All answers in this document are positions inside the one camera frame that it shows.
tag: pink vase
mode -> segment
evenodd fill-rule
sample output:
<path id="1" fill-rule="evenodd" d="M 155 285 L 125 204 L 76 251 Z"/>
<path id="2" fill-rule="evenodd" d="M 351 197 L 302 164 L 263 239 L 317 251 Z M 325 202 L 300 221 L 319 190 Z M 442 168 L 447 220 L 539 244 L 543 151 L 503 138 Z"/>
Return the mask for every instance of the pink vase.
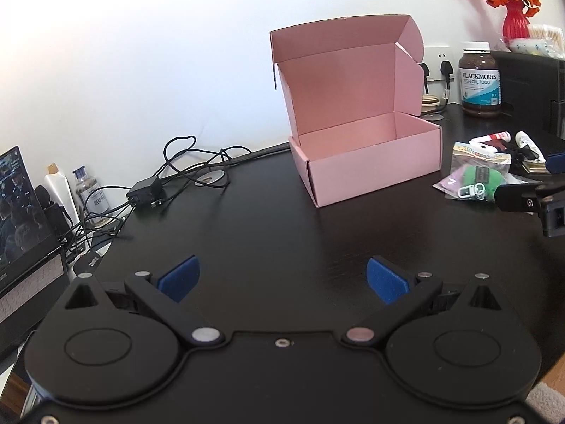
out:
<path id="1" fill-rule="evenodd" d="M 522 1 L 509 0 L 506 3 L 508 14 L 502 26 L 502 35 L 508 39 L 529 38 L 528 19 L 524 15 Z"/>

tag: black table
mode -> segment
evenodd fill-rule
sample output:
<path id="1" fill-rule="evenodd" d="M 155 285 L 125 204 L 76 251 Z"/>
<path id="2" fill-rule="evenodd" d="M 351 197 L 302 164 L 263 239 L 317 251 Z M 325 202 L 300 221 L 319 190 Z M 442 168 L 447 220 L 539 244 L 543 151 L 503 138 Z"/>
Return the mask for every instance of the black table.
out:
<path id="1" fill-rule="evenodd" d="M 195 254 L 200 282 L 182 305 L 220 329 L 301 331 L 345 330 L 382 306 L 365 277 L 373 255 L 447 283 L 486 272 L 535 336 L 548 371 L 565 352 L 565 238 L 544 238 L 537 216 L 448 200 L 432 185 L 448 174 L 455 140 L 524 130 L 546 154 L 565 141 L 510 118 L 464 118 L 459 106 L 445 116 L 441 174 L 317 209 L 289 152 L 241 164 L 226 190 L 191 186 L 164 214 L 135 210 L 96 274 L 119 280 Z"/>

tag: blue and white label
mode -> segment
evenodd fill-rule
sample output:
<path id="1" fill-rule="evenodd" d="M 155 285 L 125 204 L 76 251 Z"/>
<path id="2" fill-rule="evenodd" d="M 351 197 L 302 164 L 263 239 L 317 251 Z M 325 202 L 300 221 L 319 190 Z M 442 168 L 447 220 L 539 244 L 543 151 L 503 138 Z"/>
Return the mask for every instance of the blue and white label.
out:
<path id="1" fill-rule="evenodd" d="M 474 70 L 461 68 L 461 96 L 465 103 L 473 105 L 499 105 L 499 70 Z"/>

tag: pink cardboard box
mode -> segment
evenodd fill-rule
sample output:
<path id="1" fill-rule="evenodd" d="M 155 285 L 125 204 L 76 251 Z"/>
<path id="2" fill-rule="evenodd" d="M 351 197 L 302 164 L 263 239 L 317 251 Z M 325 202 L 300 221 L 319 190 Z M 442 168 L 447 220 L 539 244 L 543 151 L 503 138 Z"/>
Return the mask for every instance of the pink cardboard box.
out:
<path id="1" fill-rule="evenodd" d="M 272 31 L 270 43 L 316 207 L 440 169 L 441 128 L 415 117 L 424 44 L 410 16 L 320 20 Z"/>

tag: red and white glue stick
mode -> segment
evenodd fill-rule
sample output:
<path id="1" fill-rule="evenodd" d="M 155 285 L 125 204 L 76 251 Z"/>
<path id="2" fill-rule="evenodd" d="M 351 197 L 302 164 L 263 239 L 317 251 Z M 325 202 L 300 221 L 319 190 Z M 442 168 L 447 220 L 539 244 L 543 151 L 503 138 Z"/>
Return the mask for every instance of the red and white glue stick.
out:
<path id="1" fill-rule="evenodd" d="M 496 132 L 496 134 L 475 137 L 469 140 L 469 143 L 483 143 L 490 142 L 491 140 L 504 140 L 505 142 L 510 142 L 510 132 Z"/>

